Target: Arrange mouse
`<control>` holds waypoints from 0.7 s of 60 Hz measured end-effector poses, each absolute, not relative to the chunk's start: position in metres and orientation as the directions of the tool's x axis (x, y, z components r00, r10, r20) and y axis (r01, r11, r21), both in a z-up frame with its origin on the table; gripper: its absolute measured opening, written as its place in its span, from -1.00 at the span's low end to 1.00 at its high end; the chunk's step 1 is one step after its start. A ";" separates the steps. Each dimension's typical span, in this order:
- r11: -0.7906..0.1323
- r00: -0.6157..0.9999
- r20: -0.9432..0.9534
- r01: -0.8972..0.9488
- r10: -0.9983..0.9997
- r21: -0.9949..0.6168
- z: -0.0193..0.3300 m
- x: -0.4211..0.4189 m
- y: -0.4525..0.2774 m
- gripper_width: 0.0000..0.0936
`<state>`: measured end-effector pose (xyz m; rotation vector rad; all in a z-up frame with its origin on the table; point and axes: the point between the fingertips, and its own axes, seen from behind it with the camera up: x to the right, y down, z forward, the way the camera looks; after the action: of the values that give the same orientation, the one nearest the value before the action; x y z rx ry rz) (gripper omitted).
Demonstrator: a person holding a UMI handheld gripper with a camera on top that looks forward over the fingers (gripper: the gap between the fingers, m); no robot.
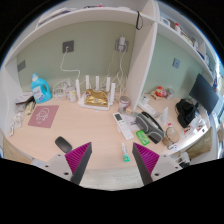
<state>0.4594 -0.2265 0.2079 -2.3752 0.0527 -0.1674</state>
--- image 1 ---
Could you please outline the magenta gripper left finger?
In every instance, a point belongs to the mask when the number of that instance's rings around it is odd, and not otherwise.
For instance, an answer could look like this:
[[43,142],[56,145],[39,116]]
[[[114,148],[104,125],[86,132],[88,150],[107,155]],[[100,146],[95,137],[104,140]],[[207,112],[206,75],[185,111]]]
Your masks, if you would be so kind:
[[91,154],[91,143],[86,143],[65,154],[66,161],[72,171],[71,181],[74,184],[80,184]]

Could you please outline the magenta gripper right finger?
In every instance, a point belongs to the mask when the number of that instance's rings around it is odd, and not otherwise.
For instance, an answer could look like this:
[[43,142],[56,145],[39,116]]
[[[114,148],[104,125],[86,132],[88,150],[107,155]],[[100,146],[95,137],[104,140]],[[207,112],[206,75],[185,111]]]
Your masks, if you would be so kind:
[[159,159],[159,155],[137,143],[133,144],[132,153],[137,163],[143,184],[148,185],[152,183],[151,174]]

